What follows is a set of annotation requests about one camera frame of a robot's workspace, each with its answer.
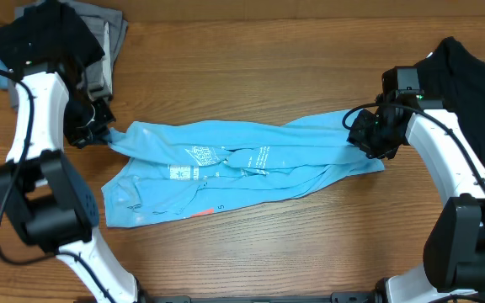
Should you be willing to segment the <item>light blue t-shirt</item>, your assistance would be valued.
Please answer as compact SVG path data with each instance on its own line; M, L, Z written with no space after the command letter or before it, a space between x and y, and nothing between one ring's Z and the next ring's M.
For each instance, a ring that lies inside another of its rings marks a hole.
M384 170L347 141L344 111L285 125L133 122L109 147L129 158L102 188L109 227L132 228L297 199Z

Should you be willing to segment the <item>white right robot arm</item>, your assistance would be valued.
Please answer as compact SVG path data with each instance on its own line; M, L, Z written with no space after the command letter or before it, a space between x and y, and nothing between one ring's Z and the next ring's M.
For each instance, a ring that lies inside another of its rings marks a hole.
M384 278L359 302L485 302L485 167L442 98L426 93L413 66L384 72L376 101L352 111L348 141L369 159L392 159L400 146L421 157L443 210L424 244L423 262Z

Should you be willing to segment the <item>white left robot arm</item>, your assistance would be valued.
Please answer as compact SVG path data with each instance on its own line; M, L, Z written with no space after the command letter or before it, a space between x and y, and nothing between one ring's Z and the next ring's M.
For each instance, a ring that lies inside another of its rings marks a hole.
M146 302L104 240L93 192L64 153L64 141L94 144L114 119L78 86L81 71L62 62L0 69L19 99L13 144L0 166L0 259L24 266L56 258L97 302Z

